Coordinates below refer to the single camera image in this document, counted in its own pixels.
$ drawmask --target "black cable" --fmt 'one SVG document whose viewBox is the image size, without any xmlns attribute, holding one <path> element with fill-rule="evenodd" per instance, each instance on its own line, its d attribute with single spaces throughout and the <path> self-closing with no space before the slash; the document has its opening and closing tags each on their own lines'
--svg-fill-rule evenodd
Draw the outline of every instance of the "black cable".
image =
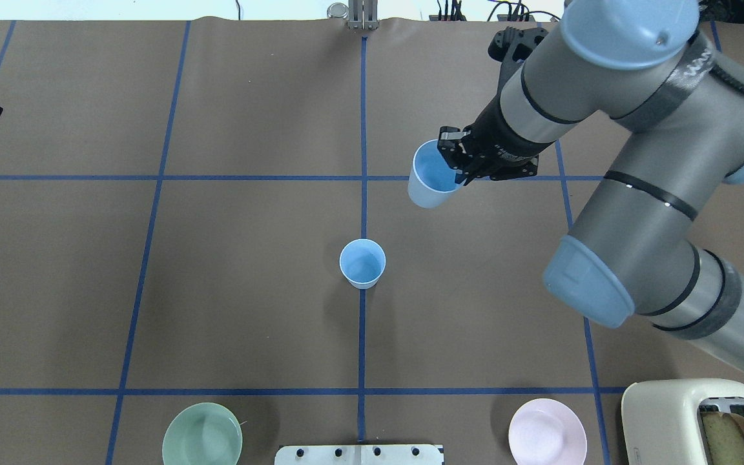
<svg viewBox="0 0 744 465">
<path fill-rule="evenodd" d="M 534 12 L 526 12 L 525 15 L 526 15 L 526 20 L 527 21 L 530 20 L 530 15 L 532 15 L 533 13 L 543 13 L 543 14 L 550 15 L 550 16 L 554 17 L 556 21 L 561 21 L 561 18 L 560 17 L 557 17 L 557 15 L 554 15 L 551 12 L 543 12 L 541 10 L 535 10 Z"/>
<path fill-rule="evenodd" d="M 731 76 L 729 72 L 723 70 L 720 65 L 714 63 L 714 68 L 711 68 L 711 74 L 717 77 L 717 79 L 726 83 L 728 87 L 734 89 L 736 92 L 744 95 L 744 83 L 740 82 L 736 77 Z"/>
<path fill-rule="evenodd" d="M 513 11 L 513 15 L 511 15 L 511 17 L 509 18 L 510 20 L 512 20 L 513 18 L 516 18 L 516 21 L 518 21 L 521 18 L 519 13 L 523 13 L 522 6 L 523 4 L 519 1 L 519 4 L 516 5 L 516 9 Z"/>
<path fill-rule="evenodd" d="M 513 14 L 513 5 L 520 5 L 520 6 L 523 6 L 523 8 L 527 9 L 526 6 L 523 5 L 520 2 L 519 3 L 496 2 L 495 6 L 493 6 L 493 11 L 490 12 L 490 15 L 487 17 L 487 21 L 493 19 L 493 14 L 495 13 L 495 10 L 498 10 L 499 9 L 499 6 L 501 6 L 501 5 L 507 5 L 508 6 L 508 8 L 507 8 L 507 15 L 512 15 Z"/>
</svg>

